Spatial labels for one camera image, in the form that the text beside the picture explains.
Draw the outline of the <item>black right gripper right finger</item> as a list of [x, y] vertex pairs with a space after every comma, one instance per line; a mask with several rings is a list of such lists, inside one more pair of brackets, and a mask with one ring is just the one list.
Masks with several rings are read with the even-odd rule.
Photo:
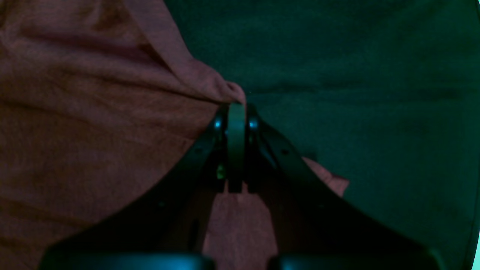
[[269, 270], [442, 270], [431, 249], [359, 211], [323, 183], [286, 137], [254, 106], [228, 106], [228, 191], [276, 199], [271, 215], [289, 225]]

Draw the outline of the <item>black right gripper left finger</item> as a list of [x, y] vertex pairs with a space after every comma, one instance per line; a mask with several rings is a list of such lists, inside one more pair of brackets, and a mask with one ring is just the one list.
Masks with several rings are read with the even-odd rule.
[[226, 157], [228, 105], [153, 188], [99, 224], [47, 249], [41, 270], [214, 270], [201, 246], [199, 195], [221, 191], [218, 166]]

